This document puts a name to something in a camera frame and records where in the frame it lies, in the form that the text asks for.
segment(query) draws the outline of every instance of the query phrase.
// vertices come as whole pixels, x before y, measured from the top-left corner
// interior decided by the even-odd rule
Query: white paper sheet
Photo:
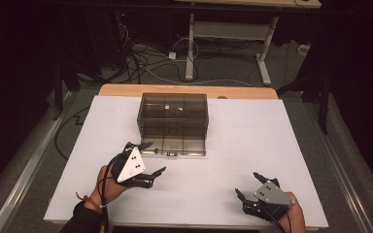
[[[44,220],[66,221],[90,194],[99,168],[127,142],[141,141],[140,97],[96,96]],[[241,210],[235,188],[248,199],[262,184],[253,172],[277,178],[303,207],[308,227],[327,221],[281,100],[208,99],[207,155],[203,159],[148,158],[152,173],[166,166],[151,189],[131,188],[108,206],[112,224],[254,227],[269,222]]]

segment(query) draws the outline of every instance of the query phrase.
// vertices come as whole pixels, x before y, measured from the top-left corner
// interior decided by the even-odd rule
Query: white desk
[[[247,5],[274,8],[303,8],[317,9],[321,7],[319,0],[176,0],[180,2],[210,3],[210,4],[231,4]],[[186,59],[186,79],[193,79],[193,47],[194,37],[213,37],[213,38],[233,38],[244,40],[264,41],[262,53],[256,55],[256,61],[260,75],[265,85],[271,84],[268,70],[265,65],[265,57],[274,35],[278,18],[273,17],[270,24],[244,24],[244,23],[225,23],[214,21],[195,21],[194,14],[190,15],[189,20],[189,44],[188,58]]]
[[[79,201],[75,192],[89,194],[99,168],[128,141],[140,142],[136,121],[140,101],[141,97],[132,96],[95,97],[44,220],[67,221]],[[327,227],[283,102],[209,99],[208,103],[207,156],[145,157],[146,173],[163,166],[167,167],[166,171],[151,189],[129,189],[110,203],[111,224],[224,229],[275,227],[245,215],[234,190],[239,188],[247,198],[253,199],[252,193],[261,186],[253,176],[253,172],[258,172],[267,178],[277,178],[283,190],[296,194],[307,227]]]

